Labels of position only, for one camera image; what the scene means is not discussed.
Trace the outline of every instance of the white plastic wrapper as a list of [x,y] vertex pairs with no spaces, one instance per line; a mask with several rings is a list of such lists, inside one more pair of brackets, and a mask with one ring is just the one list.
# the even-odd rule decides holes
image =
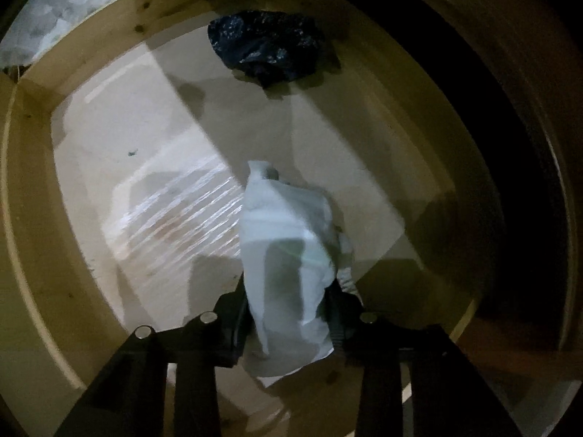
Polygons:
[[27,66],[112,0],[28,0],[0,42],[0,67]]
[[279,181],[269,163],[250,161],[239,222],[244,283],[255,331],[243,366],[251,376],[292,373],[332,352],[324,318],[324,289],[340,265],[354,285],[324,195]]

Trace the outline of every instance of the crumpled white bag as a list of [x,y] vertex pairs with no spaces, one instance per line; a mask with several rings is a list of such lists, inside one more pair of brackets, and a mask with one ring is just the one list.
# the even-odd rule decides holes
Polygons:
[[239,237],[255,331],[243,366],[251,376],[282,376],[332,352],[324,289],[340,267],[343,289],[356,291],[346,260],[352,249],[324,195],[279,181],[268,162],[249,167]]

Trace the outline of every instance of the silver screw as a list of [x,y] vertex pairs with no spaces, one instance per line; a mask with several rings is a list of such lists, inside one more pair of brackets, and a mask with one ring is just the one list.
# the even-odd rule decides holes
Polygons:
[[138,337],[140,340],[143,340],[144,338],[148,338],[151,333],[152,333],[152,329],[150,327],[148,327],[147,325],[140,325],[138,328],[136,328],[136,331],[134,332],[136,337]]
[[360,321],[366,324],[373,324],[377,319],[378,317],[374,312],[363,312],[360,314]]
[[203,312],[202,314],[200,314],[200,321],[205,325],[213,323],[218,318],[219,316],[215,314],[215,312]]

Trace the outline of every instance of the crumpled black bag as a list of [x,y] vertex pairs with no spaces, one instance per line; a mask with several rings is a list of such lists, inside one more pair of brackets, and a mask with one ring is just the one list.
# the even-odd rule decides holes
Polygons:
[[241,11],[212,21],[209,40],[228,68],[266,88],[316,71],[324,34],[314,18],[281,11]]

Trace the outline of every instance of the small dark speck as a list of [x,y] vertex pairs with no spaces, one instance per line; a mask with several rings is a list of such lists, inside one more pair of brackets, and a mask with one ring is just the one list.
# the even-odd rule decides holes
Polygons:
[[338,378],[340,378],[340,373],[334,370],[330,372],[328,376],[326,376],[326,384],[333,385],[336,381],[338,381]]

